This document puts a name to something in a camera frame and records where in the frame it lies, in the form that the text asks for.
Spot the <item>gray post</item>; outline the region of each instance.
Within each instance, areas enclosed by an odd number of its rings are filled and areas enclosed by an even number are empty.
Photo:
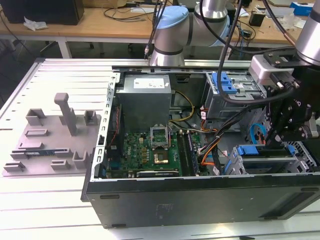
[[[74,111],[71,111],[68,105],[69,95],[68,93],[57,93],[54,97],[54,103],[58,104],[64,121],[69,129],[71,136],[75,136],[77,133],[77,126],[76,126],[76,115]]]

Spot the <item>green circuit board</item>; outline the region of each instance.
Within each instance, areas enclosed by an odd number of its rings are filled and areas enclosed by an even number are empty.
[[[197,133],[191,135],[194,150],[201,147],[200,137]],[[161,134],[154,134],[153,142],[161,142],[166,138]],[[128,132],[124,138],[124,154],[120,162],[120,170],[127,171],[145,171],[145,170],[167,170],[178,171],[182,176],[179,149],[177,142],[177,133],[173,132],[169,138],[170,147],[162,148],[168,158],[167,163],[155,163],[155,157],[159,152],[158,148],[151,146],[150,132]]]

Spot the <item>floor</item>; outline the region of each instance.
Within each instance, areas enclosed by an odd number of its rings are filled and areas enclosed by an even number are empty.
[[[44,41],[23,41],[25,46],[35,55],[40,56],[40,50],[46,46]],[[94,49],[90,49],[86,42],[69,42],[69,47],[74,58],[97,59],[100,58],[98,43],[94,43]],[[145,44],[133,44],[132,52],[128,51],[126,43],[104,43],[104,57],[108,59],[142,59],[144,57]],[[197,47],[192,59],[218,60],[222,47]],[[0,108],[17,87],[21,79],[27,73],[35,58],[31,56],[22,45],[17,42],[15,51],[0,55]],[[184,49],[184,58],[190,59],[190,48]],[[58,45],[48,49],[46,58],[61,58]],[[232,60],[240,60],[240,56],[234,54]],[[250,56],[242,56],[241,60],[250,60]]]

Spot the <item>ram slot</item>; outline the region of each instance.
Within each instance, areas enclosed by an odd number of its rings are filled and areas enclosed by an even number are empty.
[[[185,177],[190,176],[183,135],[180,133],[177,133],[176,140],[177,140],[177,145],[179,150],[179,159],[180,159],[182,176],[185,176]]]
[[[187,165],[189,168],[189,173],[190,176],[195,176],[196,175],[196,171],[195,171],[195,167],[194,167],[194,162],[195,162],[195,152],[194,152],[194,148],[192,145],[192,141],[190,144],[189,141],[189,133],[185,133],[183,135],[183,144],[184,144],[184,151],[185,151],[185,155],[186,155],[186,159],[187,159]]]

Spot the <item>orange wire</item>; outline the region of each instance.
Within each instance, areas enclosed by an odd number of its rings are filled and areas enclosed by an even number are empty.
[[[205,162],[207,156],[209,155],[209,153],[212,151],[212,149],[214,149],[214,147],[220,142],[220,139],[219,141],[217,141],[212,147],[210,147],[210,149],[205,153],[205,155],[203,156],[203,159],[201,161],[201,165],[215,165],[214,162]]]
[[[209,108],[205,108],[201,112],[208,111],[208,110],[209,110]],[[205,131],[205,132],[210,132],[210,129],[205,129],[204,128],[204,123],[205,123],[205,120],[201,121],[201,130]]]

